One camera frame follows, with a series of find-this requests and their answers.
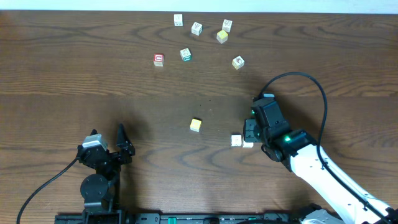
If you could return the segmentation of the white block red bug drawing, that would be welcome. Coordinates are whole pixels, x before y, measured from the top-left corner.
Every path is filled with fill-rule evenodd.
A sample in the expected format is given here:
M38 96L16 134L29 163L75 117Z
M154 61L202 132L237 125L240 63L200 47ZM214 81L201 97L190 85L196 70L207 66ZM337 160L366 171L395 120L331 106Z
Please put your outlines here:
M252 147L254 147L254 143L243 141L242 147L243 148L252 148Z

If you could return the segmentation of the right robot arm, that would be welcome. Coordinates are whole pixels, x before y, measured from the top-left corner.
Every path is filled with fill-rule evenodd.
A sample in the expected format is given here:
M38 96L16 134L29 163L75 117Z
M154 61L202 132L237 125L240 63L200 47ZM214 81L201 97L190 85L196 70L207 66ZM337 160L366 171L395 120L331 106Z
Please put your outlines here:
M344 223L397 223L397 210L357 184L306 131L291 130L286 121L261 126L247 119L244 141L261 142L270 159L311 185Z

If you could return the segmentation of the white block blue edge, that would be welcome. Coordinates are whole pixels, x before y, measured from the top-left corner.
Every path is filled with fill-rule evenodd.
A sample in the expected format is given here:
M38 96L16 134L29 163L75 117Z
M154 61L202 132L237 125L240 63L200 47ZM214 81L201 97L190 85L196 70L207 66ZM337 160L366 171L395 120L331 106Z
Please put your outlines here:
M231 135L231 147L241 147L242 146L242 135L233 134Z

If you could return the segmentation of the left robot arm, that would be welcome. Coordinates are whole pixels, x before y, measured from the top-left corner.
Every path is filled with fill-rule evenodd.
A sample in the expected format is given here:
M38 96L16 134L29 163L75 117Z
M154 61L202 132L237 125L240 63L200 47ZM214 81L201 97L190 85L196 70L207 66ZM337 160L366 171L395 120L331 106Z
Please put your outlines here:
M108 143L95 129L77 147L78 162L95 170L81 183L85 211L90 214L111 213L119 209L121 166L130 164L135 148L124 125L117 132L117 152L110 152Z

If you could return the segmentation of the acorn picture wooden block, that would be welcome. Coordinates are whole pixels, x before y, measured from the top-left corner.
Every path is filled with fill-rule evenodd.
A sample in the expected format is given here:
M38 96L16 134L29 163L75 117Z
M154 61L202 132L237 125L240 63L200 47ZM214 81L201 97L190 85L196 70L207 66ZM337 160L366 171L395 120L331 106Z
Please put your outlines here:
M244 66L244 59L239 55L232 60L232 65L236 70L239 70L241 67Z

